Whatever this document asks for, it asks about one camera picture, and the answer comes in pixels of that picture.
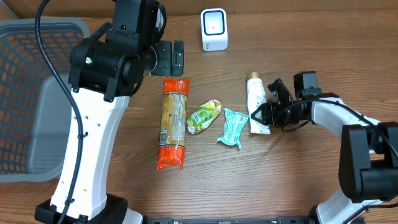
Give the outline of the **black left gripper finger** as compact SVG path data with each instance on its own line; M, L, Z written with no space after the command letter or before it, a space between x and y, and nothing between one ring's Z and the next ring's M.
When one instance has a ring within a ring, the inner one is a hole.
M177 58L173 60L172 76L180 77L183 75L184 62L183 59Z
M183 59L184 56L184 41L174 41L174 57L175 59Z

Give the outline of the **white tube with gold cap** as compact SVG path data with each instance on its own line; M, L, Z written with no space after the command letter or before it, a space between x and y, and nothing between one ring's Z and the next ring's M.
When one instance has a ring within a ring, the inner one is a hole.
M258 72L249 72L247 75L247 106L249 112L249 123L251 134L270 134L269 125L262 124L252 118L252 114L258 114L261 111L257 111L261 105L267 102L266 92L261 79L261 75Z

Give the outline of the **teal snack packet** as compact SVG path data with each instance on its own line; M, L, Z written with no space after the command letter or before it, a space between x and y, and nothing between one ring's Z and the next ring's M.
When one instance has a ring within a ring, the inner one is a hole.
M225 123L223 128L223 135L217 139L227 146L238 146L242 148L240 142L240 135L249 119L247 114L233 111L231 109L224 109Z

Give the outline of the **green yellow snack packet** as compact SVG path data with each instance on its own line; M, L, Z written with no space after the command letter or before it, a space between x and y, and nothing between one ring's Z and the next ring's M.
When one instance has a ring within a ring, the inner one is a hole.
M187 120L190 134L198 134L207 129L220 115L222 104L218 100L210 100L201 105Z

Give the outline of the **orange noodle packet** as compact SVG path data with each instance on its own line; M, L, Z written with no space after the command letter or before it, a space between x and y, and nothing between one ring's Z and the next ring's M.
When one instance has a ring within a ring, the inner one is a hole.
M164 80L157 169L183 167L189 80Z

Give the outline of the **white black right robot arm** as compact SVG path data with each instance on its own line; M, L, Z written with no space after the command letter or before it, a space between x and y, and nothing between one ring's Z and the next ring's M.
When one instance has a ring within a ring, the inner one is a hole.
M396 208L397 123L383 123L355 111L334 93L323 93L313 72L294 76L291 93L281 79L264 86L248 80L248 108L252 124L285 131L308 123L323 126L338 137L340 187L314 206L304 223L363 223L371 208Z

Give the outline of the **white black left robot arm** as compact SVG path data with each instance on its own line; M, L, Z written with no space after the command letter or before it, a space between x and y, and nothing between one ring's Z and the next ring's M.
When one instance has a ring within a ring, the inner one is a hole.
M62 172L52 198L38 205L42 223L143 224L125 198L107 193L114 139L146 75L179 77L184 43L164 41L165 7L158 1L116 1L112 22L70 53L68 81L59 81L71 106Z

